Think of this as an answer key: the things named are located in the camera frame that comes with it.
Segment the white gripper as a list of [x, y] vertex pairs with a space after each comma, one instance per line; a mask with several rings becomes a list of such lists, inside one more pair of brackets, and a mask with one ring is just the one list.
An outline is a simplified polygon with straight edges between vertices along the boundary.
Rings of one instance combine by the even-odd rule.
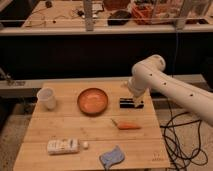
[[133, 99], [134, 107], [138, 108], [141, 105], [141, 102], [143, 101], [144, 90], [140, 90], [140, 89], [135, 88], [130, 81], [127, 81], [125, 83], [125, 87], [132, 94], [132, 99]]

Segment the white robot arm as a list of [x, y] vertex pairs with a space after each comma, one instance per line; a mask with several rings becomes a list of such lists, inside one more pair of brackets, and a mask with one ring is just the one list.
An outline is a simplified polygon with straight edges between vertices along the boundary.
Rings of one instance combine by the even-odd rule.
[[148, 88], [152, 88], [197, 114], [213, 127], [213, 93], [164, 74], [165, 67], [164, 58], [157, 54], [137, 62], [132, 67], [132, 76], [127, 82], [127, 87], [133, 95], [134, 102]]

